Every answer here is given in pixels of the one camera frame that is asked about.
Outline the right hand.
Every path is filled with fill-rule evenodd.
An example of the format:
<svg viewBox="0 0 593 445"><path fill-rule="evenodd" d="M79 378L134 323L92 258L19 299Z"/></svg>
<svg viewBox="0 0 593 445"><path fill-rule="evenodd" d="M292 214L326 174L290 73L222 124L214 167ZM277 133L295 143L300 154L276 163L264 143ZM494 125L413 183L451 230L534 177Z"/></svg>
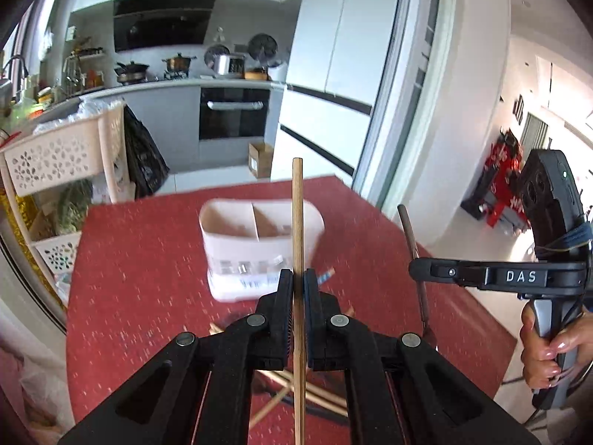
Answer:
<svg viewBox="0 0 593 445"><path fill-rule="evenodd" d="M571 350L577 350L577 367L585 367L592 362L593 324L592 313L583 311L567 329L562 330L548 342L540 337L535 328L536 316L529 302L521 313L523 326L520 331L524 350L521 353L523 377L527 385L534 390L549 389L550 380L561 373L555 357Z"/></svg>

